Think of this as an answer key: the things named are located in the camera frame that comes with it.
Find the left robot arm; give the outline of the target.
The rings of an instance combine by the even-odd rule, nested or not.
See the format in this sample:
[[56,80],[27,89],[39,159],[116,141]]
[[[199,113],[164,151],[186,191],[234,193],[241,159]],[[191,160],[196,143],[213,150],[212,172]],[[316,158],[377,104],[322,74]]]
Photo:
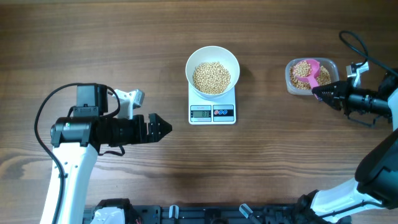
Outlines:
[[172,125],[151,113],[149,122],[132,111],[141,107],[144,94],[116,91],[98,83],[75,83],[76,105],[50,129],[52,149],[39,144],[53,161],[41,223],[82,223],[91,172],[102,156],[123,156],[124,147],[159,142]]

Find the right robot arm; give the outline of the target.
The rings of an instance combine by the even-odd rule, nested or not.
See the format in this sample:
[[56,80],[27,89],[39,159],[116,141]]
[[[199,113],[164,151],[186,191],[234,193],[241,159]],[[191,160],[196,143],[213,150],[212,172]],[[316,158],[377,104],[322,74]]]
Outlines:
[[397,70],[388,71],[378,91],[353,87],[352,78],[313,88],[320,100],[345,115],[374,113],[392,121],[393,132],[360,163],[354,178],[299,198],[294,223],[350,223],[352,214],[397,208]]

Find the pink measuring scoop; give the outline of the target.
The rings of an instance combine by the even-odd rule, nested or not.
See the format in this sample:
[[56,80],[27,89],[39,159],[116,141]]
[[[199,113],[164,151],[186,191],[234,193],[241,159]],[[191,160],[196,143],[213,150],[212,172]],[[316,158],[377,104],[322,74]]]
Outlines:
[[293,75],[300,82],[308,83],[313,89],[319,86],[317,78],[320,75],[320,62],[315,59],[301,60],[293,66]]

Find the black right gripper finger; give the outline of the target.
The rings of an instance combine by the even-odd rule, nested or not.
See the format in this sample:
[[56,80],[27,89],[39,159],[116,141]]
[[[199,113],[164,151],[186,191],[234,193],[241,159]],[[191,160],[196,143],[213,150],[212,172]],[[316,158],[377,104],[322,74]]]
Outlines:
[[341,98],[338,95],[332,94],[319,94],[317,95],[318,99],[324,103],[326,103],[329,107],[334,110],[340,111],[343,109]]
[[346,84],[346,81],[337,81],[327,85],[317,86],[312,88],[312,93],[314,95],[331,95],[337,90],[344,88]]

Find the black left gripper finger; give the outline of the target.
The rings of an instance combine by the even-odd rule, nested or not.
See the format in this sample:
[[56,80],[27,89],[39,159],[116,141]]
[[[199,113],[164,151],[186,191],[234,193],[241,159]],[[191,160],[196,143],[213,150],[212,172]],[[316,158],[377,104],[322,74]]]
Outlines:
[[170,132],[170,127],[150,127],[148,132],[148,142],[159,142]]
[[150,129],[172,129],[172,125],[162,119],[157,113],[149,114]]

